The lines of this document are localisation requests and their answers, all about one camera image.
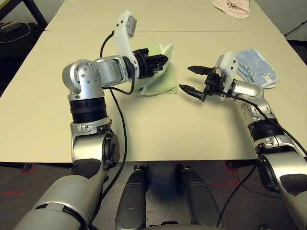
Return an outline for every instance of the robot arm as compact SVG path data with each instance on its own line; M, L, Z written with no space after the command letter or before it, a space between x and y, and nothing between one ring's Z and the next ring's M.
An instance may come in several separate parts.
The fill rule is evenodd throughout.
M187 85L179 85L187 94L202 101L217 95L220 100L236 97L244 124L254 141L258 154L257 167L262 184L271 192L282 195L297 226L307 228L307 163L291 138L274 126L256 109L255 104L271 121L277 122L263 89L255 83L235 80L238 64L233 52L220 56L214 68L192 66L188 69L207 75L203 92Z
M107 172L119 159L118 137L110 132L103 87L129 79L153 76L167 62L164 55L148 56L148 49L132 52L129 38L136 19L126 11L114 31L120 55L95 61L78 60L63 70L69 89L72 175L62 177L26 213L15 230L85 230L99 204Z

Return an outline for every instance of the black ribbed joint ring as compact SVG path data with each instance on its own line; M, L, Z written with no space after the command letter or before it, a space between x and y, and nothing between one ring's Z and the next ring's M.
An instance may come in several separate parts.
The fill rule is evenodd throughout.
M104 97L71 101L70 105L73 122L77 124L107 117Z

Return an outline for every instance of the gray floor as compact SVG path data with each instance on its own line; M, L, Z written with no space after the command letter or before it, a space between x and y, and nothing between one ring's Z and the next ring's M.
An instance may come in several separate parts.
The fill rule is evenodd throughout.
M143 162L150 166L150 186L146 194L147 224L161 224L163 221L189 223L189 211L185 196L179 196L174 187L174 165L179 162ZM238 183L233 171L226 168L224 161L184 161L191 166L210 187L210 190L222 209L228 196ZM128 162L121 176L103 201L94 224L100 230L114 229L114 219L122 190L135 163ZM110 171L110 178L117 168ZM250 167L237 170L243 179ZM69 170L35 165L30 173L0 167L0 223L1 230L9 230L20 220L44 191ZM245 184L248 188L271 194L260 182L258 172ZM258 195L241 188L228 206L224 215L224 227L229 230L257 230L262 224L273 230L295 230L293 221L282 200Z

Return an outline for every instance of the wall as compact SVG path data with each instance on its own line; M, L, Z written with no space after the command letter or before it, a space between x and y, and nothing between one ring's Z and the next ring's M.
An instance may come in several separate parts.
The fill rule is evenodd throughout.
M54 15L56 15L58 9L64 1L65 0L34 0L47 23L51 21ZM23 2L16 6L15 9L13 9L1 22L7 22L10 20L25 23L36 23L36 20Z
M47 22L50 22L65 0L34 0ZM256 0L282 34L286 34L307 20L307 0ZM2 22L10 20L35 22L35 19L21 2ZM307 23L293 31L289 40L307 41Z
M282 34L289 33L307 20L307 0L256 0L256 2ZM286 38L307 41L307 23Z

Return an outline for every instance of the white table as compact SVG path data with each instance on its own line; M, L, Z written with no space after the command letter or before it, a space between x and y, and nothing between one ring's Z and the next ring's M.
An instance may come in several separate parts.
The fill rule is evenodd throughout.
M66 0L47 26L51 31L112 31L118 16L129 10L137 31L278 32L251 0L250 16L238 20L213 7L211 0Z
M107 35L43 32L0 98L0 161L71 162L72 118L62 70L75 60L97 58ZM174 44L171 63L178 83L199 90L204 77L188 71L188 66L212 67L226 51L258 49L281 78L276 88L265 90L266 99L280 124L307 146L307 68L281 34L139 32L131 39L133 49L155 42ZM112 42L104 54L115 54ZM121 87L128 90L130 84ZM234 103L212 97L202 103L181 89L175 95L116 96L127 124L128 161L256 158ZM124 146L118 111L108 91L105 97L112 128Z

